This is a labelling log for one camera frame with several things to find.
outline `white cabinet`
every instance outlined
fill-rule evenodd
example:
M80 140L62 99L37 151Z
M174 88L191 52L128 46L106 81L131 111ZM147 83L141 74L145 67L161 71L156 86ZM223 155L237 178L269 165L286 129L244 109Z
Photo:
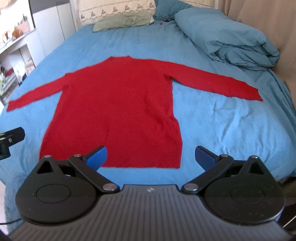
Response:
M47 56L65 40L57 7L36 12L33 18L44 54Z
M33 13L33 19L45 56L75 33L69 3Z
M37 66L44 59L45 54L36 30L27 36L27 46L33 62Z
M64 38L66 40L75 33L70 3L57 6L57 11L59 13L59 20L61 22Z

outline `beige curtain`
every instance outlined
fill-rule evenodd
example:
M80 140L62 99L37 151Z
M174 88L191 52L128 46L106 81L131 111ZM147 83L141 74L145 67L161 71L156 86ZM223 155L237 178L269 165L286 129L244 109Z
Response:
M296 107L296 0L219 0L219 9L274 43L281 57L272 70L287 85Z

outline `wrinkled fabric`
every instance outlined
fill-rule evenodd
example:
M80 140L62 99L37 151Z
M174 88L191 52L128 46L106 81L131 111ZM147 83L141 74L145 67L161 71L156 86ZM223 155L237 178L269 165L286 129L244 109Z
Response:
M219 9L270 38L281 55L272 71L287 85L296 108L296 1L219 0Z
M212 60L251 70L266 70L276 64L279 52L259 30L232 21L220 10L190 8L179 11L180 29Z

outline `red sweater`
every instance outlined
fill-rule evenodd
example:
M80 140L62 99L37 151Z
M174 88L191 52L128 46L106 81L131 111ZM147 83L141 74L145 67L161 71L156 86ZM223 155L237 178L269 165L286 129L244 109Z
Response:
M179 168L182 139L170 78L192 88L262 101L256 88L230 77L169 62L111 57L10 101L7 111L62 91L40 158L50 154L65 160L105 145L105 167Z

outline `blue duvet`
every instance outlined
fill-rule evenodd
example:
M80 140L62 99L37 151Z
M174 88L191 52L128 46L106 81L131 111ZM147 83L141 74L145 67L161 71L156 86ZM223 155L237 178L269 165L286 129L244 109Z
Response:
M217 9L193 7L179 11L180 29L211 59L251 70L276 64L279 51L261 31L232 21Z
M149 26L96 33L92 33L92 28L83 27L47 56L16 90L12 99L67 72L96 64L110 56L129 55L171 61L230 76L258 88L264 100L229 98L174 82L173 110L183 140L180 169L100 168L99 173L106 178L121 187L125 183L181 186L204 171L194 159L198 145L216 154L230 154L239 160L258 155L276 179L294 171L296 113L288 89L271 71L239 69L211 60L194 46L174 21L155 21ZM59 97L60 93L12 112L4 111L0 116L0 133L19 126L26 132L25 140L11 147L11 157L0 162L0 179L7 186L7 220L17 216L12 211L15 211L13 195L38 161L42 138ZM81 112L77 110L76 114L81 115Z

